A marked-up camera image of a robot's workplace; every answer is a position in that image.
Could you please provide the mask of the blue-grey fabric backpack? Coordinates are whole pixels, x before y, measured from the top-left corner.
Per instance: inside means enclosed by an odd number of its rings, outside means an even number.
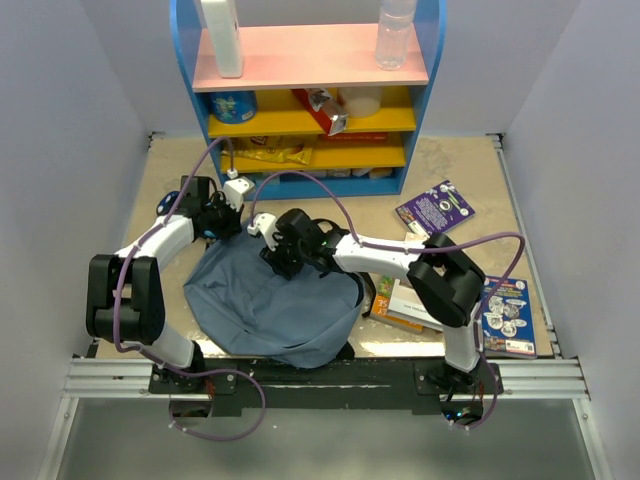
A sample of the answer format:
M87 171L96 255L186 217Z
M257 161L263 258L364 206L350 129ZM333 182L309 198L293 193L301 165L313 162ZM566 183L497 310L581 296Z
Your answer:
M184 284L200 330L225 352L298 368L333 361L364 300L360 278L306 265L293 279L260 258L264 243L242 232L210 246Z

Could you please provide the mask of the orange treehouse book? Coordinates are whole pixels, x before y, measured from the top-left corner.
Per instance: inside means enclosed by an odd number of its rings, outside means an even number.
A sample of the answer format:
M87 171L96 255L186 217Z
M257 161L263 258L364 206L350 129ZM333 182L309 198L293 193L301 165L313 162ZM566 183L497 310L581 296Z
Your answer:
M391 277L380 277L376 289L376 296L371 304L370 318L411 333L420 334L423 331L423 327L421 325L396 318L388 314L388 306L393 285L394 280Z

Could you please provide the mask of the white coffee cover book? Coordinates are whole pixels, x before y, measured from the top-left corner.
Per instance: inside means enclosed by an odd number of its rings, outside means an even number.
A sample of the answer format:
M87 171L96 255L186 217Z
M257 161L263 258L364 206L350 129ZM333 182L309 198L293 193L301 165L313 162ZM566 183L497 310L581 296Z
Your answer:
M442 324L426 311L413 288L399 279L393 282L387 314L431 330L442 331Z

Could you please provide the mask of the blue cartoon cover book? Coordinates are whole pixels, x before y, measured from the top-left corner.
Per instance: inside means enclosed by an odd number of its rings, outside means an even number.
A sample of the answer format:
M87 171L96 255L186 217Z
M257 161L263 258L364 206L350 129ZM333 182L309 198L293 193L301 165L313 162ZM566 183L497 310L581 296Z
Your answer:
M491 293L498 280L487 276L484 283L484 350L491 355L534 359L537 348L527 281L507 278Z

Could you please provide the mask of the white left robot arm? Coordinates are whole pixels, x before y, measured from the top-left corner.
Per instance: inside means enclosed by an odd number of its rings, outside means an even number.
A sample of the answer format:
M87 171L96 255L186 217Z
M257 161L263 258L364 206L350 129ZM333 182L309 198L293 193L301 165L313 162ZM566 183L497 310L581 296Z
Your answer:
M244 200L254 189L245 177L217 187L207 176L182 176L181 189L159 201L157 219L149 230L129 246L91 259L88 334L121 351L151 356L158 380L180 391L209 387L200 346L166 320L161 272L197 239L228 240L240 233Z

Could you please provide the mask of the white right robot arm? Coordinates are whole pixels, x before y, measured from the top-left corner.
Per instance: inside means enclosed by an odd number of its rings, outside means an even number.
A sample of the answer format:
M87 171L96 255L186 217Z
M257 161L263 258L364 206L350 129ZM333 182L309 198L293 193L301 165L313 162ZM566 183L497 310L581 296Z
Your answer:
M360 236L312 219L301 209L280 217L261 213L249 222L250 236L262 238L260 257L275 274L292 279L308 265L322 274L387 275L410 284L426 312L442 326L444 365L431 374L440 388L469 392L481 380L481 353L472 315L482 300L483 271L442 233L423 242Z

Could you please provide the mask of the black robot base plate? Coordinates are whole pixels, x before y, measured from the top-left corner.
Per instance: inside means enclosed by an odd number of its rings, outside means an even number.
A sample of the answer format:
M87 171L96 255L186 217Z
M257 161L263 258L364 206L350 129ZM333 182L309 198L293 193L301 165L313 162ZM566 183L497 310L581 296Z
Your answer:
M298 369L265 359L207 359L219 374L186 378L152 368L149 392L171 404L204 403L214 417L238 417L245 409L405 410L477 419L480 401L504 392L499 366L480 363L457 374L440 357L334 360ZM262 388L263 403L258 388Z

